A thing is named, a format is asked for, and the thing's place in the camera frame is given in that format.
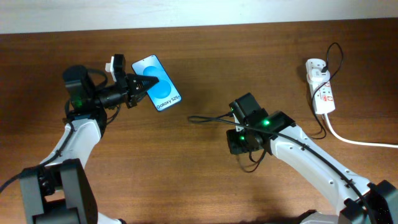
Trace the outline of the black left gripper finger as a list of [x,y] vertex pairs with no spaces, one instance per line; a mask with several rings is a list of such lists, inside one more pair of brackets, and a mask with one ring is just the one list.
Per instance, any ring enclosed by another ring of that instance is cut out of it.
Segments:
[[153,76],[127,74],[130,95],[145,95],[159,79]]
[[136,104],[138,104],[140,101],[142,101],[146,96],[147,96],[147,93],[142,93],[142,94],[136,95],[135,96]]

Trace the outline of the blue Galaxy smartphone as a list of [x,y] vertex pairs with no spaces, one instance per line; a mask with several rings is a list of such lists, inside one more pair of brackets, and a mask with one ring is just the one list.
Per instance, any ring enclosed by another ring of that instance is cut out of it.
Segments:
[[156,55],[136,61],[131,67],[137,75],[159,79],[159,82],[147,92],[157,111],[164,111],[182,101],[181,94]]

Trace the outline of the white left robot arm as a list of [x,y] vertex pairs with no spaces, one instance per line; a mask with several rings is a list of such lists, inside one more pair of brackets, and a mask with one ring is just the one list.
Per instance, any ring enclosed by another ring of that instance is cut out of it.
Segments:
[[121,103],[136,106],[159,79],[119,68],[112,73],[113,85],[98,88],[89,73],[82,65],[64,71],[62,78],[73,106],[67,113],[65,132],[48,157],[21,172],[27,223],[124,223],[98,211],[85,165],[108,125],[106,110]]

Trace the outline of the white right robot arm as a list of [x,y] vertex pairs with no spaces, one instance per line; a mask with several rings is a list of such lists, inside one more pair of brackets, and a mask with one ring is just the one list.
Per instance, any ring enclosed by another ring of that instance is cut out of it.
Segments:
[[262,149],[295,169],[335,209],[334,215],[314,212],[302,223],[397,223],[397,189],[390,182],[374,184],[340,164],[285,113],[229,115],[235,119],[227,132],[232,154]]

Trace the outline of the white USB charger plug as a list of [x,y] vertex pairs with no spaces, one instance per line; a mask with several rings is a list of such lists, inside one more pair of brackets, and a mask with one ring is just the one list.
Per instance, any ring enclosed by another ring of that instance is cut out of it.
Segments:
[[325,83],[330,79],[329,71],[322,72],[320,69],[313,68],[307,72],[307,81],[309,84]]

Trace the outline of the white power strip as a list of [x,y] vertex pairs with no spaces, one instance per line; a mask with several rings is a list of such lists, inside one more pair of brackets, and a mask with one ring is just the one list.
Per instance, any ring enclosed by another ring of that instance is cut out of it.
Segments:
[[[305,63],[307,72],[313,68],[317,68],[322,71],[325,66],[326,62],[319,58],[308,59]],[[325,83],[309,84],[309,87],[311,95],[314,95],[313,107],[315,114],[328,114],[335,110],[334,97],[329,81]]]

